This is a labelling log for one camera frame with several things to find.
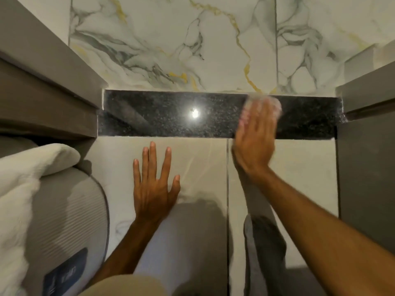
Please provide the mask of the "person's left hand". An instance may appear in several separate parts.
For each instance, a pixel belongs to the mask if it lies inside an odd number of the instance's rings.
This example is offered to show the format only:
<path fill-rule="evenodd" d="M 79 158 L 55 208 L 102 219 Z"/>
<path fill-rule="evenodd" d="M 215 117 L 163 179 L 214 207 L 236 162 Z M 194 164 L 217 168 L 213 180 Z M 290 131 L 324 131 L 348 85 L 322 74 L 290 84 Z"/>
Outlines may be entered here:
<path fill-rule="evenodd" d="M 149 147 L 142 151 L 141 183 L 134 187 L 133 198 L 136 218 L 163 218 L 169 215 L 176 203 L 168 202 L 168 180 L 171 170 L 172 150 L 167 147 L 160 177 L 149 179 Z"/>

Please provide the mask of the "person's right hand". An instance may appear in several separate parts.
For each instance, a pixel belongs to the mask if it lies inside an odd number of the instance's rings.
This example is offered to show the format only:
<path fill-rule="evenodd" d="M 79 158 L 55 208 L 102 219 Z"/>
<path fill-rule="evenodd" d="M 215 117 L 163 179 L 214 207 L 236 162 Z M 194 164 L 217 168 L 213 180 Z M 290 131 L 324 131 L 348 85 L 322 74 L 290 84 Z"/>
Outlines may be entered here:
<path fill-rule="evenodd" d="M 248 131 L 242 133 L 238 128 L 233 143 L 233 154 L 237 164 L 252 182 L 262 185 L 270 173 L 269 162 L 275 149 L 275 133 Z"/>

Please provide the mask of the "white pinkish cleaning cloth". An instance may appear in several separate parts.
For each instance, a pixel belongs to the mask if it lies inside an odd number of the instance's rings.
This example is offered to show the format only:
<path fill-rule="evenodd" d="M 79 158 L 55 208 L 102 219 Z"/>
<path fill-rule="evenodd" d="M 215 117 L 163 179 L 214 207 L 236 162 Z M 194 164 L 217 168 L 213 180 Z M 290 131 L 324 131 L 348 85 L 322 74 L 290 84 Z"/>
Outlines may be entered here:
<path fill-rule="evenodd" d="M 251 110 L 253 102 L 255 100 L 260 100 L 262 102 L 266 99 L 270 102 L 270 104 L 273 108 L 273 116 L 276 119 L 276 122 L 278 122 L 281 115 L 282 115 L 282 105 L 281 105 L 280 101 L 271 95 L 265 95 L 265 94 L 261 94 L 261 93 L 248 94 L 248 96 L 244 102 L 239 121 L 242 122 L 244 125 L 248 125 L 249 120 L 250 120 L 250 110 Z"/>

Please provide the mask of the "person's left forearm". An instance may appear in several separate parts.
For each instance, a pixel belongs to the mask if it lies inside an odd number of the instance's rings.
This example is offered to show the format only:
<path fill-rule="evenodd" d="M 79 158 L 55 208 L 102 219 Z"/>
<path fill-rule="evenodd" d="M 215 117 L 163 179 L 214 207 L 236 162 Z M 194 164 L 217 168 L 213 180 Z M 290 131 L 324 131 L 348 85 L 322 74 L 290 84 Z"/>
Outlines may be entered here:
<path fill-rule="evenodd" d="M 136 218 L 115 250 L 91 279 L 93 286 L 116 275 L 133 274 L 163 218 Z"/>

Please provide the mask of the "person's right forearm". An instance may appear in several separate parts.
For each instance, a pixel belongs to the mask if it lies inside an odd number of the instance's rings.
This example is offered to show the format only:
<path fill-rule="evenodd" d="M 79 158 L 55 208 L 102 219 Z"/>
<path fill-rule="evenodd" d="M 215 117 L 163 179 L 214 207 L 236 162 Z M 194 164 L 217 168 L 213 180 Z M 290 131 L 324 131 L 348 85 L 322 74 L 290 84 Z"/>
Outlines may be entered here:
<path fill-rule="evenodd" d="M 269 167 L 246 174 L 332 296 L 395 296 L 395 255 L 314 203 Z"/>

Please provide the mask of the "black granite ledge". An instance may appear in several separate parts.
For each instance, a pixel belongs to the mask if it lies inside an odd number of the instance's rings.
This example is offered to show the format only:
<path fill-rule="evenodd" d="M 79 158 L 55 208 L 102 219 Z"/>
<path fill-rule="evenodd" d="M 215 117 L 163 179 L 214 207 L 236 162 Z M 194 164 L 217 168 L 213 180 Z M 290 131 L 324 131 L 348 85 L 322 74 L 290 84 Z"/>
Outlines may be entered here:
<path fill-rule="evenodd" d="M 276 138 L 329 140 L 346 119 L 336 97 L 276 95 Z M 247 94 L 106 90 L 98 136 L 234 138 Z"/>

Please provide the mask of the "grey mattress with blue label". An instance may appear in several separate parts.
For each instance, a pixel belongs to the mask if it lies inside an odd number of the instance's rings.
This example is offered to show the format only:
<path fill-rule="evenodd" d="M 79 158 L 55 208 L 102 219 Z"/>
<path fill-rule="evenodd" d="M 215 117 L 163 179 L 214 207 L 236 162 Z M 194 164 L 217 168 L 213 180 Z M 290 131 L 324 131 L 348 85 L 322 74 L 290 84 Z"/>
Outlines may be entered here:
<path fill-rule="evenodd" d="M 40 180 L 27 231 L 27 296 L 76 296 L 106 258 L 109 209 L 91 176 L 68 168 Z"/>

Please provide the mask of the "grey cabinet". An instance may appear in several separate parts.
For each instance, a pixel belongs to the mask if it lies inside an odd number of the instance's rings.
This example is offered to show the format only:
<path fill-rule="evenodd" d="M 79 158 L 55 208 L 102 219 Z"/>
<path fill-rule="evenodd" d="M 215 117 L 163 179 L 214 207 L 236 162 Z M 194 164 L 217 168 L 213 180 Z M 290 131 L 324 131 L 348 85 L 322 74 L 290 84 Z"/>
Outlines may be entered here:
<path fill-rule="evenodd" d="M 395 61 L 336 93 L 340 218 L 395 254 Z"/>

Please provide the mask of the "white blanket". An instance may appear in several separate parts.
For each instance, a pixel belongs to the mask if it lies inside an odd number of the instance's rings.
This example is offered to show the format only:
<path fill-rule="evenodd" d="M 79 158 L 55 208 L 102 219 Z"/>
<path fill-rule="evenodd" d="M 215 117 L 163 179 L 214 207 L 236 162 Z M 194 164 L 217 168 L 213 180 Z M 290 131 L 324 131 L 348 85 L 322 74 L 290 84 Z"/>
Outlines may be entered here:
<path fill-rule="evenodd" d="M 26 296 L 27 231 L 41 177 L 70 168 L 80 158 L 74 148 L 55 143 L 0 159 L 0 296 Z"/>

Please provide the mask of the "grey wooden bed frame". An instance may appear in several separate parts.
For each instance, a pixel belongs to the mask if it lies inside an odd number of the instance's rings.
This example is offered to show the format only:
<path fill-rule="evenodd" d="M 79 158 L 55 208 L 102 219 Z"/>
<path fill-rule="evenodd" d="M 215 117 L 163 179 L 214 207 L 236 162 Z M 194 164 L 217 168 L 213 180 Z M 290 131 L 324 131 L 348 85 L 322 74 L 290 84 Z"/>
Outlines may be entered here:
<path fill-rule="evenodd" d="M 94 139 L 106 87 L 18 0 L 0 0 L 0 135 Z"/>

